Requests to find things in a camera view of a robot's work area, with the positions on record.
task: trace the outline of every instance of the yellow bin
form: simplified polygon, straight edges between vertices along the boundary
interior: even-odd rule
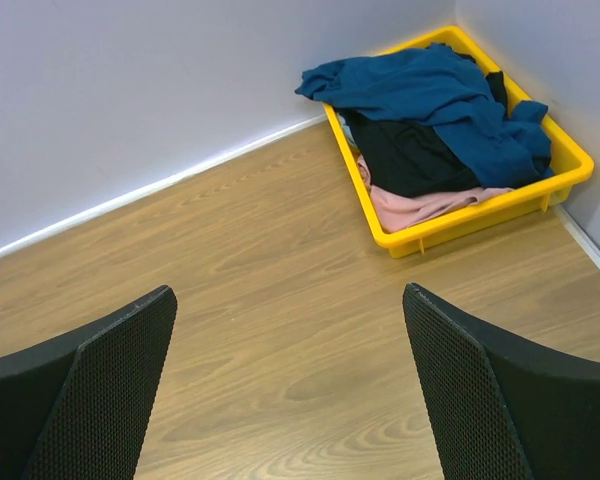
[[[405,48],[423,48],[432,42],[446,43],[456,52],[471,54],[485,74],[501,70],[475,42],[456,26],[443,27],[381,52],[381,54],[392,53]],[[509,111],[521,100],[529,100],[529,96],[506,74],[504,83],[509,94]],[[394,258],[400,258],[417,251],[424,253],[425,248],[526,215],[535,210],[546,211],[550,205],[566,200],[571,187],[576,183],[587,180],[593,172],[591,157],[556,122],[547,116],[542,122],[542,126],[551,139],[551,168],[555,172],[553,177],[492,198],[479,205],[447,213],[399,232],[387,233],[380,226],[380,221],[373,209],[367,189],[358,172],[358,166],[356,165],[357,153],[347,143],[333,108],[324,105],[324,109],[342,151],[373,238],[378,245],[389,249],[389,254]]]

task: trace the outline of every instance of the wooden floor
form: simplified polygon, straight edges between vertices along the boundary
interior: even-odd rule
[[[600,361],[600,273],[552,214],[393,260],[324,124],[0,259],[0,355],[166,283],[137,478],[439,479],[407,282]]]

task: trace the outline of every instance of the white baseboard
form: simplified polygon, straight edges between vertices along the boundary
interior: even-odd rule
[[[135,202],[147,195],[151,195],[152,193],[156,193],[164,188],[170,187],[171,185],[175,185],[182,180],[192,177],[198,173],[204,172],[212,167],[220,165],[221,163],[228,162],[229,160],[233,160],[245,153],[249,153],[253,150],[256,150],[268,143],[272,143],[280,138],[286,137],[287,135],[291,135],[293,133],[299,132],[300,130],[304,130],[312,125],[316,125],[325,120],[325,115],[318,115],[316,117],[310,118],[309,120],[302,121],[295,125],[291,125],[290,127],[279,130],[271,135],[267,135],[266,137],[262,137],[254,142],[251,142],[247,145],[244,145],[240,148],[236,148],[234,150],[223,152],[220,155],[215,157],[208,158],[203,162],[197,163],[194,166],[183,170],[182,172],[176,173],[175,175],[171,175],[170,177],[164,178],[162,180],[158,180],[150,185],[146,185],[144,187],[138,188],[132,192],[125,193],[119,197],[116,197],[107,202],[101,203],[100,205],[96,205],[84,212],[80,212],[72,217],[65,218],[64,220],[59,221],[58,223],[54,223],[53,225],[49,225],[48,227],[43,228],[42,230],[38,230],[26,237],[22,237],[15,242],[12,242],[4,247],[0,248],[0,257],[8,255],[9,253],[13,253],[16,250],[20,250],[26,246],[32,245],[40,240],[44,240],[45,238],[51,237],[53,235],[57,235],[60,232],[63,232],[71,227],[75,227],[76,225],[80,225],[92,218],[99,217],[100,215],[104,215],[107,212],[115,210],[116,208],[120,208],[129,203]]]
[[[589,236],[585,233],[580,225],[576,223],[569,213],[562,208],[561,205],[556,205],[553,207],[553,211],[556,216],[560,219],[564,228],[571,234],[578,245],[585,251],[589,258],[596,264],[598,269],[600,269],[600,248],[589,238]]]

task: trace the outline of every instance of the pile of clothes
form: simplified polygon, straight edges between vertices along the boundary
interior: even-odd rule
[[[296,93],[335,108],[388,232],[553,175],[547,106],[508,116],[502,72],[444,44],[325,63]]]

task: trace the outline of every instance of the laundry basket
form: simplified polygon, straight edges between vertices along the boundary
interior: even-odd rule
[[[443,27],[391,48],[382,54],[405,48],[423,48],[432,42],[446,43],[458,53],[472,55],[485,74],[501,70],[478,45],[456,26]],[[529,100],[529,96],[506,74],[504,77],[504,84],[509,96],[508,107],[511,112],[518,102]],[[395,233],[387,233],[380,225],[369,193],[358,171],[357,152],[348,144],[334,109],[326,104],[324,108],[373,238],[378,245],[389,249],[389,254],[394,258],[417,251],[424,253],[428,247],[526,215],[535,210],[546,212],[550,205],[566,200],[571,187],[587,180],[593,172],[591,157],[550,116],[547,116],[542,122],[542,126],[551,139],[551,168],[555,173],[553,177],[499,195],[479,205],[465,207]]]

